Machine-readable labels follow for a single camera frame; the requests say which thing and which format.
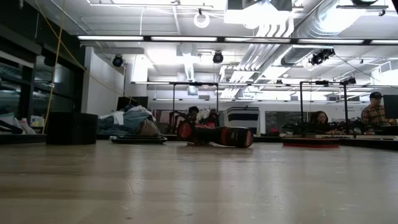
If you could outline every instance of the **plaid shirt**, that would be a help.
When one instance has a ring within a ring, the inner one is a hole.
[[[362,122],[365,124],[375,124],[378,126],[389,125],[389,120],[386,119],[386,113],[384,112],[383,106],[367,106],[362,110],[361,114]]]

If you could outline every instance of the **pile of clothes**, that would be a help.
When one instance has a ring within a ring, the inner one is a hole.
[[[0,111],[0,134],[36,134],[26,119],[18,120],[14,113]]]
[[[142,106],[127,105],[123,110],[100,116],[97,134],[159,135],[152,113]]]

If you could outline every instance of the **column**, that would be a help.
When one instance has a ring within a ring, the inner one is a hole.
[[[133,63],[127,64],[124,96],[147,96],[147,85],[131,82],[148,81],[148,62],[145,55],[138,55]]]

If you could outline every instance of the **cap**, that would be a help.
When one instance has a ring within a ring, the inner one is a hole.
[[[381,93],[379,93],[379,92],[374,92],[374,93],[371,93],[371,95],[369,97],[370,97],[370,99],[371,98],[383,98],[383,95],[381,95]]]

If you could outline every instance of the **spotlight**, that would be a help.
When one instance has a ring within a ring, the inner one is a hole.
[[[335,54],[334,49],[323,49],[317,54],[312,55],[312,59],[310,63],[312,65],[320,65],[324,61],[328,60],[330,56],[333,56]]]
[[[214,63],[222,63],[224,60],[224,56],[220,51],[214,53],[213,62]]]
[[[115,55],[112,64],[115,67],[121,67],[123,65],[123,55]]]
[[[349,79],[347,79],[345,81],[342,81],[341,83],[345,84],[345,85],[355,85],[356,84],[356,79],[355,79],[355,77],[351,77],[351,78],[349,78]]]

